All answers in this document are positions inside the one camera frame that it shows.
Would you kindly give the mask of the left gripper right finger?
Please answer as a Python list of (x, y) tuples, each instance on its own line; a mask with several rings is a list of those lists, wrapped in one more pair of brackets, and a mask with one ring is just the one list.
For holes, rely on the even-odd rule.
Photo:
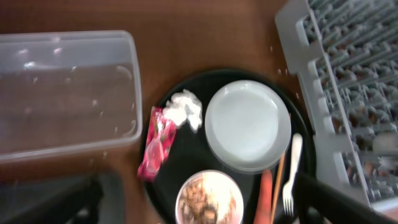
[(343, 224), (395, 223), (304, 173), (295, 177), (293, 198), (299, 222), (304, 224), (320, 223), (321, 218)]

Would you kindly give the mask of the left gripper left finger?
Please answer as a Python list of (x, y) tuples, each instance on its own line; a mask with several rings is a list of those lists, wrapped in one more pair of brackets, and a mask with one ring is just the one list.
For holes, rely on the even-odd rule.
[(1, 185), (1, 223), (86, 223), (100, 221), (103, 188), (96, 177), (83, 179), (55, 193), (28, 193)]

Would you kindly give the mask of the white plastic fork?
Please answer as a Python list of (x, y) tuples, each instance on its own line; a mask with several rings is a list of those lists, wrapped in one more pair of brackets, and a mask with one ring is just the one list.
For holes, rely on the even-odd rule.
[(285, 183), (282, 190), (284, 212), (286, 215), (289, 216), (294, 215), (294, 200), (292, 196), (292, 189), (295, 182), (295, 176), (299, 168), (302, 146), (303, 146), (302, 135), (299, 133), (295, 133), (292, 137), (292, 143), (291, 143), (289, 179)]

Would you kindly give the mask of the orange carrot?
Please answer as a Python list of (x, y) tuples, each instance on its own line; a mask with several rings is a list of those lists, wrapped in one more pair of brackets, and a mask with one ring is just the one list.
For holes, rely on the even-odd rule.
[(271, 224), (272, 173), (269, 169), (262, 173), (261, 187), (257, 202), (254, 224)]

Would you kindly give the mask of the wooden chopstick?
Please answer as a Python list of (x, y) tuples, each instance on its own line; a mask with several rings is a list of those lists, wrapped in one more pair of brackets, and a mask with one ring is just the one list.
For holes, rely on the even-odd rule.
[(277, 170), (277, 175), (275, 178), (275, 186), (274, 186), (274, 191), (273, 191), (273, 198), (272, 198), (272, 210), (271, 210), (271, 224), (274, 223), (274, 218), (275, 218), (275, 210), (277, 207), (277, 202), (279, 198), (279, 191), (280, 191), (280, 185), (282, 182), (282, 175), (284, 171), (284, 162), (285, 162), (285, 153), (280, 158), (279, 165), (278, 165), (278, 170)]

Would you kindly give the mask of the grey plate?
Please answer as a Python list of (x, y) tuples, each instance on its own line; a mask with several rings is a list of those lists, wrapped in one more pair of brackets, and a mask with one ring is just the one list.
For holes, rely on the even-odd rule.
[(205, 135), (217, 159), (240, 173), (275, 166), (292, 137), (289, 111), (271, 87), (238, 80), (221, 87), (205, 111)]

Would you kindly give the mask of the white bowl with food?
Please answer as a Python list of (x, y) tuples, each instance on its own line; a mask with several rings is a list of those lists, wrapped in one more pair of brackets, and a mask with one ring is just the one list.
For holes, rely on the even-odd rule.
[(243, 195), (227, 174), (204, 170), (180, 188), (175, 203), (177, 224), (242, 224)]

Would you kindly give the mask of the red snack wrapper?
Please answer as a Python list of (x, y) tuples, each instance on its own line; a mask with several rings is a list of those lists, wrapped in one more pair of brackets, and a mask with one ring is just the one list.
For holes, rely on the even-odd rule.
[(163, 115), (163, 109), (153, 107), (146, 137), (143, 161), (137, 175), (144, 181), (153, 182), (161, 165), (169, 156), (177, 127), (171, 119)]

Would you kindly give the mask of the white tissue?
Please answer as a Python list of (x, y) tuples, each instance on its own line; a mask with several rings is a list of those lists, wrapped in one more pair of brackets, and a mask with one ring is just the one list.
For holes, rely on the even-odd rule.
[(173, 121), (177, 129), (188, 123), (194, 133), (198, 132), (203, 123), (202, 103), (186, 89), (171, 96), (162, 114), (164, 118)]

